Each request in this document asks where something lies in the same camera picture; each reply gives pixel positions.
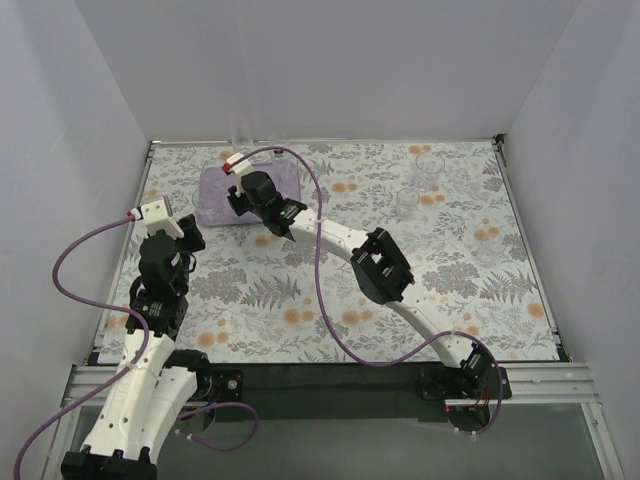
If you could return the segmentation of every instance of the cable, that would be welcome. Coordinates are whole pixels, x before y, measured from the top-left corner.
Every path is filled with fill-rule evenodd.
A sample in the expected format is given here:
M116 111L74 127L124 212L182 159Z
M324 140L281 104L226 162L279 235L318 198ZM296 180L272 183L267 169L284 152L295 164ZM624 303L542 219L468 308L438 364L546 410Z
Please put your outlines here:
M413 355L418 353L423 348L431 345L434 341L438 340L439 338L445 337L447 335L458 335L458 336L461 336L461 337L465 337L465 338L471 340L472 342L477 343L481 347L484 347L484 349L489 353L489 356L491 357L492 364L495 367L496 371L498 372L498 380L500 382L500 389L499 389L500 391L499 391L499 395L498 395L498 399L497 399L498 403L497 403L497 406L496 406L496 411L495 411L493 417L491 418L491 420L487 423L487 425L485 425L482 429L480 429L477 432L475 432L475 434L480 434L480 433L483 433L483 432L487 431L487 429L489 427L491 427L491 425L493 425L493 423L495 422L495 419L498 417L498 414L500 413L500 410L502 408L502 395L504 393L504 385L502 383L502 371L500 370L498 362L496 361L495 357L491 354L491 352L489 352L489 349L485 346L485 344L482 343L477 338L469 335L468 333L459 332L459 331L440 332L440 333L434 335L433 337L431 337L430 339L426 340L422 345L420 345L420 346L414 348L413 350L411 350L409 353L403 355L402 357L400 357L400 358L398 358L396 360L392 360L390 362L369 362L367 360L364 360L363 358L360 358L358 355L353 353L349 349L349 347L340 339L340 336L338 335L338 332L336 332L335 327L333 326L333 322L331 320L331 317L329 317L329 314L327 313L327 309L326 309L325 304L324 304L324 299L322 297L322 288L320 287L320 258L321 258L321 249L322 249L322 206L323 206L323 199L322 199L322 189L320 188L320 182L318 181L318 177L316 176L316 174L313 172L313 169L298 153L294 152L293 150L291 150L288 147L280 147L280 146L268 146L268 147L258 148L258 149L254 150L252 152L247 153L246 155L244 155L242 158L236 160L235 162L231 163L229 165L229 168L234 167L238 163L240 163L240 162L242 162L244 160L247 160L247 159L253 157L254 155L257 155L258 153L262 153L262 152L266 152L266 151L270 151L270 150L282 150L283 152L287 152L290 155L293 155L295 157L295 159L298 162L300 162L302 164L302 166L304 166L304 168L307 170L307 172L309 172L309 175L311 176L311 180L313 181L313 183L314 183L314 185L316 187L316 192L318 194L318 213L317 213L318 229L317 229L317 238L316 238L316 256L315 256L315 261L314 261L316 295L318 297L318 305L320 306L320 312L322 313L322 318L324 320L324 323L326 324L327 329L329 330L329 333L331 334L331 336L333 337L335 342L338 344L338 346L349 357L351 357L356 362L361 363L362 365L366 365L368 367L374 367L374 368L384 368L384 367L391 367L393 365L398 365L398 364L404 362L405 360L411 358Z
M135 221L135 218L133 216L129 216L129 217L124 218L122 220L118 220L117 222L113 222L113 223L110 223L109 225L105 225L104 227L97 228L97 229L93 230L92 232L89 232L86 235L80 237L78 240L76 240L71 245L69 245L64 250L64 252L62 252L60 257L58 257L58 260L56 260L56 263L53 266L53 272L51 274L51 277L53 279L53 284L58 289L58 291L60 293L62 293L64 296L69 297L72 300L75 300L76 302L84 303L85 305L90 305L92 307L104 308L105 310L115 310L115 311L122 312L122 313L128 313L129 315L133 315L136 319L138 319L138 321L142 325L142 329L144 330L144 338L142 340L142 345L141 345L140 349L138 350L138 353L136 353L136 355L131 360L131 363L135 364L135 363L138 362L138 360L140 360L140 358L144 354L144 351L147 348L147 344L149 343L149 325L145 321L144 317L142 315L140 315L138 312L134 312L133 310L131 310L129 308L118 307L116 305L108 305L106 303L96 302L94 300L89 300L87 298L80 297L80 296L76 295L75 293L72 293L69 290L67 290L66 288L64 288L60 284L60 280L58 279L58 273L59 273L59 270L60 270L60 266L62 265L62 262L67 258L67 256L73 250L76 249L76 247L78 245L80 245L81 243L84 243L86 240L90 239L91 237L94 237L94 236L98 235L99 233L106 232L107 230L111 230L112 228L116 228L116 227L119 227L121 225L125 225L125 224L127 224L129 222L133 222L133 221ZM29 449L29 447L31 447L33 442L36 440L36 438L38 438L40 436L40 434L42 432L44 432L47 428L49 428L55 422L57 422L62 417L64 417L67 413L69 413L72 410L78 408L80 405L85 403L87 400L90 400L91 398L95 397L98 393L102 392L103 390L109 388L111 385L116 383L118 380L120 380L122 377L124 377L129 372L129 369L130 369L130 367L128 367L128 366L124 367L122 370L120 370L118 373L116 373L113 377L111 377L105 383L100 385L98 388L96 388L96 389L92 390L91 392L87 393L84 397L80 398L79 400L76 400L72 404L66 406L65 408L60 410L58 413L56 413L53 417L51 417L49 420L47 420L42 425L40 425L36 429L36 431L33 432L29 438L27 438L27 440L24 442L24 445L22 445L22 448L20 448L20 451L18 452L18 456L16 457L16 461L15 461L15 463L13 465L13 478L14 478L14 480L20 480L20 466L22 465L22 461L24 459L24 456L27 453L27 450Z
M484 402L484 405L482 406L482 408L480 410L484 410L485 408L487 408L489 406L489 401L491 400L491 392L489 390L489 387L487 387L487 399Z
M187 437L187 439L189 440L196 441L204 445L205 447L209 447L212 450L218 450L219 452L232 452L234 450L238 450L244 447L247 443L249 443L251 439L256 435L256 432L258 431L258 425L260 424L260 419L258 418L258 412L256 412L256 410L251 405L248 405L246 403L241 403L241 402L209 404L202 408L197 408L195 410L192 410L190 412L181 413L180 415L178 415L178 420L191 418L192 416L198 415L200 413L208 412L209 410L217 410L219 408L229 408L229 407L243 408L247 410L249 413L251 413L251 415L253 416L253 428L251 429L251 432L249 432L249 435L247 435L246 438L242 440L240 443L238 443L237 445L232 445L230 447L223 447L223 446L211 443L209 442L209 440L199 437L198 435L187 434L182 432L181 430L176 430L176 433Z
M481 402L482 400L484 400L484 393L485 393L484 391L483 391L483 392L480 392L480 398L478 398L478 401L477 401L476 403L474 403L473 405L471 405L472 407L476 407L476 406L480 405L480 402Z

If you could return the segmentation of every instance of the purple tray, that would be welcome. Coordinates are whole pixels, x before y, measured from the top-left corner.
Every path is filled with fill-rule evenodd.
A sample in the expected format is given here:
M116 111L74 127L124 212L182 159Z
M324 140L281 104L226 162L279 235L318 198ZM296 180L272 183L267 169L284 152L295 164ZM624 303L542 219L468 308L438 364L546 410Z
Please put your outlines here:
M300 176L297 165L290 163L288 175L290 180L285 183L280 175L280 169L271 162L259 163L254 170L267 173L278 191L285 198L300 201ZM227 201L228 190L236 184L235 175L227 175L221 167L207 168L200 175L200 187L193 196L196 206L196 222L202 227L221 225L248 225L261 223L253 213L237 216Z

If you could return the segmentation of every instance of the metal frame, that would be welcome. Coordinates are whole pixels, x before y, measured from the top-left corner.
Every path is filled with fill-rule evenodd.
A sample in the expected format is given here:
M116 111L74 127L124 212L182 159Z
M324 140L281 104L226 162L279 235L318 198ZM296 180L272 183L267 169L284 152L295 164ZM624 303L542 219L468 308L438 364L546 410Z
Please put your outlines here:
M604 415L602 415L602 404L583 403L582 412L584 413L587 427L589 427L591 441L596 449L604 478L607 480L623 480L624 473L620 466L620 460L611 441L611 435L609 435L609 429L604 421Z
M301 143L367 143L367 142L380 142L375 139L301 139L291 141L292 144ZM491 141L494 149L494 153L498 160L500 173L504 180L507 194L511 201L513 212L522 235L522 239L525 245L525 249L529 256L529 261L538 283L540 296L544 307L547 312L547 318L554 336L558 336L557 324L551 312L551 308L542 286L539 271L533 260L533 255L527 240L520 214L515 205L513 192L509 184L507 175L506 163L504 155L502 153L501 146L495 139ZM152 141L149 154L147 156L147 162L145 170L138 190L136 201L139 202L142 198L144 191L144 185L147 179L151 161L153 159L154 152L157 148L170 147L170 146L207 146L207 145L223 145L229 144L226 141L219 142L159 142ZM114 281L111 285L109 292L109 299L112 300L115 295L115 289L117 286L118 274L122 268L124 256L126 254L126 248L128 240L131 235L131 226L127 232L126 240L123 245L123 249L118 261L116 274ZM100 349L102 344L102 327L104 321L107 318L103 316L100 322L100 328L96 335L95 349ZM512 405L526 405L526 404L580 404L585 416L585 421L588 426L591 439L600 462L604 478L606 480L621 480L624 479L622 467L620 465L618 456L615 452L609 430L607 428L605 418L602 413L602 404L599 403L599 395L594 386L593 379L589 372L589 368L585 363L574 362L557 362L557 363L506 363L501 364L507 369L510 386L512 389L513 397L505 400L505 404ZM67 384L65 391L63 405L80 398L88 391L94 389L98 385L104 383L115 373L115 366L97 366L97 367L74 367ZM86 406L102 406L106 394L96 396L94 399L87 402ZM462 400L449 400L447 405L460 405L464 404ZM45 464L42 478L60 478L58 472L58 466L62 460L64 452L66 452L71 445L73 439L73 433L78 423L80 411L76 410L66 417L63 417L57 425L56 433L52 443L51 451L48 457L48 461Z
M460 140L460 142L486 142L489 141L487 138L468 138L465 140ZM340 144L348 144L348 143L359 143L359 144L374 144L374 143L419 143L424 144L427 143L452 143L451 140L446 139L430 139L425 140L416 139L416 138L408 138L401 140L384 140L379 138L295 138L290 139L289 143L291 145L309 145L309 144L331 144L331 145L340 145ZM256 140L254 142L257 146L267 145L267 140ZM163 142L161 140L153 140L151 142L156 148L170 148L170 147L216 147L221 145L228 145L231 147L231 142L227 140L208 140L208 141L186 141L186 142Z
M500 365L507 370L513 394L512 398L503 401L505 404L597 403L599 401L593 379L589 374L589 368L584 363L507 363ZM115 373L115 366L74 367L65 390L63 406L78 400L102 385ZM106 397L107 392L103 391L85 405L102 406ZM447 400L446 403L447 405L465 405L470 402L469 400Z

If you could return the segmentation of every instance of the table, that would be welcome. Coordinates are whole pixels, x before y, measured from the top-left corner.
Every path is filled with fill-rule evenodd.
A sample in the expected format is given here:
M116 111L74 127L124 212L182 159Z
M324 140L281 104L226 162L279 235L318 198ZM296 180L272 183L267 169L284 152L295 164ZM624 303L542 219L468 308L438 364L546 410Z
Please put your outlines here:
M293 147L313 165L326 216L353 228L386 228L412 265L434 314L478 336L498 360L557 360L535 275L524 247L501 170L488 141L464 143L310 143ZM412 219L393 213L395 193L409 185L416 156L432 152L445 171L422 192ZM174 216L193 213L191 196L206 161L229 147L160 145L144 196L167 195ZM317 208L306 172L302 199ZM189 310L176 347L206 352L212 362L297 363L350 361L320 316L313 280L314 247L277 238L262 225L202 228L207 242L196 254ZM119 272L114 303L126 305L138 275L145 230L135 225ZM491 243L489 266L478 249ZM346 343L361 357L389 361L423 339L403 319L368 301L351 266L322 255L328 311ZM105 316L99 363L117 363L126 317ZM436 360L431 349L413 358Z

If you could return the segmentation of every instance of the white connector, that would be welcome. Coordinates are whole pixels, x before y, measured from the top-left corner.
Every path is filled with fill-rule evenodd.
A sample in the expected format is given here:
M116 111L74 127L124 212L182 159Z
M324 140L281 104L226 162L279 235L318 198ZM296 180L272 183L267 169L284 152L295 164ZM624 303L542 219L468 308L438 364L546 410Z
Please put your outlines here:
M154 197L147 203L140 205L139 211L149 236L164 230L174 240L184 237L180 225L172 217L171 205L167 197Z
M243 153L234 153L229 158L227 158L227 165L232 165L234 162L237 162L242 157L244 157ZM242 188L242 177L247 175L248 173L253 172L253 166L249 160L243 160L237 165L233 165L232 167L227 167L225 171L232 171L236 175L236 195L240 196L240 194L244 193L244 189Z

